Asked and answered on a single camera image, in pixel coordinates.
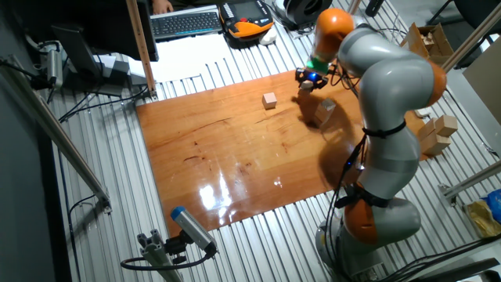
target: metal table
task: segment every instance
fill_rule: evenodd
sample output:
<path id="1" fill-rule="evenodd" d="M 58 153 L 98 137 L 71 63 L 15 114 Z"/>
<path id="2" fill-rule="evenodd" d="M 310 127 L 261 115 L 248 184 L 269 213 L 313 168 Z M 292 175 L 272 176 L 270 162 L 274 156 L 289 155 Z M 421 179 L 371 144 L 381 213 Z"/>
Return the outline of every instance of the metal table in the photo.
<path id="1" fill-rule="evenodd" d="M 364 9 L 368 1 L 362 1 Z M 335 7 L 348 9 L 349 1 L 340 0 Z M 366 19 L 375 28 L 406 30 L 391 3 L 386 1 L 379 15 Z M 241 81 L 302 67 L 313 44 L 313 36 L 293 39 L 286 30 L 276 25 L 278 38 L 268 46 L 252 45 L 246 49 L 228 49 L 227 56 L 200 69 L 200 75 L 178 81 L 157 83 L 158 99 L 171 99 L 206 89 L 222 87 Z M 403 38 L 398 32 L 386 32 L 395 43 Z M 124 90 L 130 96 L 137 90 Z M 79 93 L 56 95 L 51 108 L 57 117 L 65 114 L 84 98 Z M 96 105 L 117 98 L 89 95 L 86 103 Z M 154 103 L 151 99 L 137 101 Z M 458 118 L 459 130 L 452 145 L 443 155 L 422 161 L 416 177 L 397 197 L 412 201 L 420 210 L 423 226 L 408 240 L 381 248 L 384 265 L 377 267 L 379 278 L 394 272 L 414 259 L 451 250 L 477 239 L 472 226 L 460 210 L 443 201 L 439 183 L 455 185 L 468 176 L 493 164 L 496 159 L 481 145 L 477 129 L 463 114 L 461 105 L 449 94 L 432 107 L 432 117 L 443 114 Z M 91 199 L 75 208 L 73 216 L 77 256 L 82 280 L 87 281 L 162 281 L 157 273 L 132 272 L 120 267 L 120 260 L 140 256 L 136 235 L 159 229 L 167 230 L 157 196 L 150 163 L 142 139 L 141 128 L 131 103 L 114 103 L 81 112 L 63 127 L 75 146 L 108 189 L 113 212 L 96 213 L 96 200 Z M 59 187 L 62 187 L 59 162 L 67 182 L 70 204 L 90 196 L 92 192 L 66 159 L 55 154 Z M 459 194 L 469 203 L 481 195 L 499 188 L 498 176 L 491 177 Z M 185 281 L 244 281 L 244 280 L 330 280 L 325 266 L 319 261 L 314 248 L 316 227 L 325 219 L 332 193 L 298 201 L 235 222 L 210 233 L 218 242 L 220 254 L 201 266 L 181 270 Z M 70 242 L 68 230 L 67 241 Z M 68 245 L 70 266 L 77 279 L 73 252 Z M 187 251 L 189 261 L 200 259 L 196 247 Z"/>

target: yellow object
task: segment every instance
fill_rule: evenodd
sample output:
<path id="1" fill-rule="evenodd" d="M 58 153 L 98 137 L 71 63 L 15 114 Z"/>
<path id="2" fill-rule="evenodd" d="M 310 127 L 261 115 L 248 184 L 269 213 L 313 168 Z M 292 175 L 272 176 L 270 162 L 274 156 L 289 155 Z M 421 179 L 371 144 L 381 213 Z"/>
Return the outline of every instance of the yellow object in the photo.
<path id="1" fill-rule="evenodd" d="M 467 205 L 467 214 L 483 237 L 493 237 L 501 233 L 501 224 L 494 220 L 491 209 L 485 201 Z"/>

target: cardboard box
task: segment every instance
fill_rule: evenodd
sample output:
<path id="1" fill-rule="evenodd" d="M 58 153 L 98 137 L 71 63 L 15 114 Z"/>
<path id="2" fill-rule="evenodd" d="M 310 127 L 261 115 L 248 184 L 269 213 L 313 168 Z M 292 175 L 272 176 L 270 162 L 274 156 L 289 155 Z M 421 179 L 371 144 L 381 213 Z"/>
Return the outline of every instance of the cardboard box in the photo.
<path id="1" fill-rule="evenodd" d="M 421 152 L 428 156 L 436 156 L 450 144 L 451 139 L 449 137 L 440 136 L 436 131 L 433 131 L 420 142 Z"/>
<path id="2" fill-rule="evenodd" d="M 433 44 L 428 41 L 430 33 L 433 38 Z M 421 35 L 428 38 L 426 45 Z M 447 41 L 441 24 L 429 27 L 417 27 L 413 23 L 400 46 L 422 56 L 424 59 L 429 59 L 438 66 L 441 66 L 454 53 Z"/>
<path id="3" fill-rule="evenodd" d="M 433 117 L 417 132 L 417 138 L 419 141 L 425 139 L 427 136 L 430 135 L 430 133 L 432 133 L 435 130 L 436 121 L 437 118 Z"/>
<path id="4" fill-rule="evenodd" d="M 456 117 L 443 115 L 435 122 L 435 130 L 437 134 L 444 137 L 450 137 L 457 131 Z"/>

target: white paper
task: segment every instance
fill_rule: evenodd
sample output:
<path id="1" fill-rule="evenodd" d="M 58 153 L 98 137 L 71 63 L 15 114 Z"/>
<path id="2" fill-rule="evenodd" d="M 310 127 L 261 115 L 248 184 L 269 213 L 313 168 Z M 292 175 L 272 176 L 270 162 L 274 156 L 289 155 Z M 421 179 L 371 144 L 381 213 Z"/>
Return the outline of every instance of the white paper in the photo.
<path id="1" fill-rule="evenodd" d="M 98 58 L 97 55 L 94 55 L 94 61 L 96 61 L 97 63 L 101 63 L 99 62 L 99 59 L 101 59 L 101 62 L 104 64 L 105 67 L 105 69 L 103 70 L 103 76 L 105 78 L 108 78 L 111 75 L 111 71 L 113 70 L 113 65 L 115 64 L 117 57 L 109 55 L 99 55 Z"/>
<path id="2" fill-rule="evenodd" d="M 156 82 L 193 78 L 203 71 L 206 63 L 214 63 L 229 52 L 223 35 L 206 34 L 157 43 L 158 62 L 151 62 Z M 129 58 L 131 73 L 144 75 L 142 62 Z"/>

